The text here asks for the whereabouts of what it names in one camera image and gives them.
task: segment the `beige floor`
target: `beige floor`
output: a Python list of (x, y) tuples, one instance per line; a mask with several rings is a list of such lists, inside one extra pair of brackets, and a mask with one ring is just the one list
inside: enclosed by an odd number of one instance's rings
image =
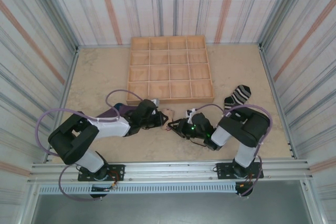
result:
[[(265, 70), (256, 45), (210, 45), (208, 56), (215, 90), (215, 101), (223, 105), (224, 97), (231, 95), (240, 84), (251, 88), (248, 103), (267, 109), (274, 126), (265, 139), (259, 155), (264, 158), (290, 157), (290, 151), (282, 129), (280, 118), (267, 81)], [(105, 96), (114, 89), (126, 89), (129, 66), (128, 48), (82, 49), (66, 108), (83, 111), (96, 116), (108, 109)], [(112, 104), (125, 103), (126, 94), (117, 93), (110, 98)], [(175, 111), (175, 119), (184, 116), (186, 109), (198, 108), (202, 104), (164, 104), (159, 108)], [(220, 111), (204, 108), (202, 112), (215, 125)], [(136, 161), (191, 161), (206, 159), (231, 159), (238, 150), (239, 142), (231, 138), (219, 151), (211, 151), (184, 140), (172, 131), (160, 128), (141, 130), (130, 137), (106, 137), (91, 145), (109, 162)]]

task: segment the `corrugated metal wall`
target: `corrugated metal wall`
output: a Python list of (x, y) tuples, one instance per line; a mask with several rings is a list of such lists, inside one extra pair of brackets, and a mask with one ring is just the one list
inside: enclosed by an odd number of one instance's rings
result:
[(257, 42), (281, 0), (54, 0), (80, 45), (131, 37), (205, 35), (207, 42)]
[(336, 0), (293, 0), (266, 57), (300, 158), (336, 223)]
[[(74, 47), (40, 0), (0, 0), (0, 24), (0, 223), (13, 223), (30, 167), (43, 161), (35, 123), (59, 105)], [(40, 127), (44, 140), (54, 116)]]

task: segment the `vent grille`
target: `vent grille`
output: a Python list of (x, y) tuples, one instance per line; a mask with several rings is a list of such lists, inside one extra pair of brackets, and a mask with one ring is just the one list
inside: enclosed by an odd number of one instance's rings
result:
[[(91, 192), (92, 185), (63, 185), (67, 194), (101, 194)], [(162, 194), (162, 193), (236, 193), (235, 182), (215, 183), (147, 183), (147, 184), (119, 184), (117, 189), (105, 192), (108, 194)], [(61, 194), (58, 185), (42, 185), (41, 195)]]

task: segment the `wooden box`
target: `wooden box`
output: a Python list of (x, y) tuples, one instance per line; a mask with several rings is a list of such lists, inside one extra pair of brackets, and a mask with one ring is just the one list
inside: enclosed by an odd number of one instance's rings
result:
[[(160, 103), (213, 102), (205, 37), (132, 38), (128, 90)], [(128, 94), (127, 104), (139, 100)]]

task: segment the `striped sock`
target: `striped sock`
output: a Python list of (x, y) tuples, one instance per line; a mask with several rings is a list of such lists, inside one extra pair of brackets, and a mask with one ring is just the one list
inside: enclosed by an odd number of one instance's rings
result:
[(251, 89), (245, 85), (239, 85), (233, 94), (224, 99), (224, 110), (237, 105), (243, 105), (251, 96)]

